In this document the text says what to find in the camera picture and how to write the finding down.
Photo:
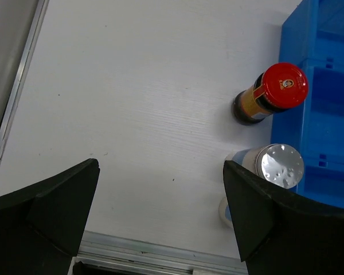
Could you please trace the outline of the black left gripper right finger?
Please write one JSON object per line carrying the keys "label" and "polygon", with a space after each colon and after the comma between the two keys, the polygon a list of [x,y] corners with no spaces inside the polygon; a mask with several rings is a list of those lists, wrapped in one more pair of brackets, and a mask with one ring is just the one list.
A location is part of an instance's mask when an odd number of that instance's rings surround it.
{"label": "black left gripper right finger", "polygon": [[344,274],[344,209],[279,187],[233,161],[223,168],[249,274]]}

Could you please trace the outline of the silver-lid shaker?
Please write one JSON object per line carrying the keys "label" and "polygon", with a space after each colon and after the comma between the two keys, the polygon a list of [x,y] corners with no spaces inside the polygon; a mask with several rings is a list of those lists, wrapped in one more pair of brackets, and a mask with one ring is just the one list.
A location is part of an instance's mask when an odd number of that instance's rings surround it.
{"label": "silver-lid shaker", "polygon": [[288,144],[269,144],[260,148],[233,151],[225,159],[232,160],[285,189],[297,186],[304,175],[301,154]]}
{"label": "silver-lid shaker", "polygon": [[218,213],[220,216],[220,220],[229,228],[233,229],[232,218],[230,215],[230,209],[228,205],[228,200],[226,197],[223,197],[220,201],[218,207]]}

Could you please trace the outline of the red-capped dark sauce bottle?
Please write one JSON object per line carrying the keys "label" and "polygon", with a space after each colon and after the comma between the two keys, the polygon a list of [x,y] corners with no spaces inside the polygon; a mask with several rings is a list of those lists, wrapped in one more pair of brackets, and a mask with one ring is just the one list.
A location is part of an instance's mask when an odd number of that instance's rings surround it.
{"label": "red-capped dark sauce bottle", "polygon": [[239,93],[232,103],[232,115],[245,125],[301,105],[308,95],[304,72],[289,62],[270,66],[251,87]]}

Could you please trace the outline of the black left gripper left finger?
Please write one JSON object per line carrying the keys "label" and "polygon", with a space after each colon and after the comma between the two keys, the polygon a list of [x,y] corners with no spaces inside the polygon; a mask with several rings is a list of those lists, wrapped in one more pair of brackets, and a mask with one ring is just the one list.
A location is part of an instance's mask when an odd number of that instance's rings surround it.
{"label": "black left gripper left finger", "polygon": [[0,196],[0,274],[68,273],[99,174],[99,162],[87,159]]}

